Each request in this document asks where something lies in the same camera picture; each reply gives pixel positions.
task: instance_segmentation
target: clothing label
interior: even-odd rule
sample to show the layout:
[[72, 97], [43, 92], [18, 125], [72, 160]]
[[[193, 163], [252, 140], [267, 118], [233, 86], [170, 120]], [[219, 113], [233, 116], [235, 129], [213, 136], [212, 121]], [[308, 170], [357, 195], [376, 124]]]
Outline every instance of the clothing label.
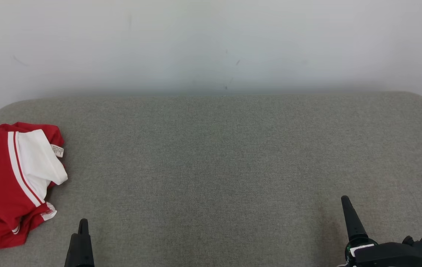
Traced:
[[64, 154], [64, 149], [60, 146], [57, 146], [55, 144], [51, 144], [51, 148], [53, 149], [54, 154], [56, 154], [56, 157], [61, 158], [62, 155]]

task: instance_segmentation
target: white stripe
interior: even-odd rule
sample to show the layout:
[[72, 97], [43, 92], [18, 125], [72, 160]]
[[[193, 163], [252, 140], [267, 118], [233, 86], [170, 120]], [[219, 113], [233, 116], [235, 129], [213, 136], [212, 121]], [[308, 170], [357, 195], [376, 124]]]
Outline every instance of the white stripe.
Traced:
[[[19, 150], [19, 135], [20, 135], [20, 133], [19, 132], [16, 132], [16, 139], [14, 140], [15, 142], [16, 142], [16, 153], [17, 153], [17, 155], [18, 155], [18, 160], [19, 160], [19, 167], [21, 168], [21, 170], [23, 171], [23, 178], [24, 178], [24, 181], [26, 182], [26, 184], [29, 186], [29, 188], [31, 189], [31, 194], [33, 195], [33, 198], [36, 200], [36, 202], [37, 202], [37, 198], [34, 196], [34, 194], [33, 194], [33, 190], [34, 190], [34, 187], [33, 187], [33, 185], [29, 182], [29, 180], [27, 179], [27, 177], [25, 176], [25, 173], [24, 173], [24, 165], [23, 165], [23, 163], [21, 162], [22, 161], [22, 159], [21, 159], [21, 154], [20, 154], [20, 150]], [[41, 198], [39, 198], [39, 201], [41, 202], [39, 205], [41, 205], [42, 203], [44, 203], [44, 200], [42, 200]]]
[[29, 200], [36, 206], [39, 207], [41, 203], [39, 203], [36, 199], [36, 197], [29, 191], [26, 184], [24, 184], [23, 179], [21, 178], [21, 173], [19, 172], [18, 168], [18, 162], [16, 161], [16, 153], [14, 153], [14, 142], [13, 140], [14, 132], [8, 132], [8, 152], [9, 152], [9, 160], [11, 161], [11, 168], [13, 169], [14, 177], [16, 178], [16, 181], [18, 182], [19, 186], [21, 186], [21, 189], [26, 194]]
[[11, 230], [13, 232], [14, 235], [16, 235], [17, 233], [19, 233], [19, 225], [16, 226], [16, 228], [14, 230]]

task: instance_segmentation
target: gray cushion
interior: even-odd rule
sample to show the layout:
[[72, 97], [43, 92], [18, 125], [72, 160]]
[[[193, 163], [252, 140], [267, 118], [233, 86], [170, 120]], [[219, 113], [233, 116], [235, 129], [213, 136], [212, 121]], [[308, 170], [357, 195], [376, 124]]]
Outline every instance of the gray cushion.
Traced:
[[81, 218], [98, 267], [335, 266], [345, 194], [379, 243], [422, 237], [411, 93], [40, 99], [16, 121], [59, 126], [69, 180], [0, 266], [63, 266]]

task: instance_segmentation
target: red and white shirt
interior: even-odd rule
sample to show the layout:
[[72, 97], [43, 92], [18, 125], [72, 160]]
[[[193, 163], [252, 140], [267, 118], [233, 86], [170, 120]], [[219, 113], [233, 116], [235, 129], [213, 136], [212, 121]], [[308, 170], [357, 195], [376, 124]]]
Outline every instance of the red and white shirt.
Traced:
[[54, 125], [0, 125], [0, 248], [26, 242], [29, 231], [54, 217], [46, 189], [67, 180], [51, 144], [64, 140]]

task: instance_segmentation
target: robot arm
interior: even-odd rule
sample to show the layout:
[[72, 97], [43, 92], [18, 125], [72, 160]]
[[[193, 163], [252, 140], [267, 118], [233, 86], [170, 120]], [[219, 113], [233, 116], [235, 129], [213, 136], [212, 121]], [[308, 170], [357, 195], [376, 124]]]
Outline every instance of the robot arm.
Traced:
[[82, 219], [77, 234], [72, 234], [64, 267], [94, 267], [89, 223]]
[[422, 267], [422, 238], [407, 236], [402, 243], [378, 244], [367, 236], [348, 196], [341, 197], [349, 243], [345, 248], [348, 266]]

